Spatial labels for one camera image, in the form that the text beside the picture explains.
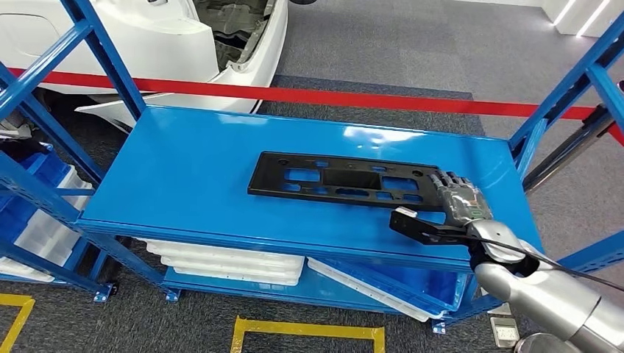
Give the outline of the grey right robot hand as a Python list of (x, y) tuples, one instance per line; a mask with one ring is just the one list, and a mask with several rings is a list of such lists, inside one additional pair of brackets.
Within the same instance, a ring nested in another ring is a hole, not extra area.
[(467, 178), (452, 171), (436, 171), (429, 177), (441, 200), (445, 225), (464, 227), (473, 221), (493, 219), (481, 190)]

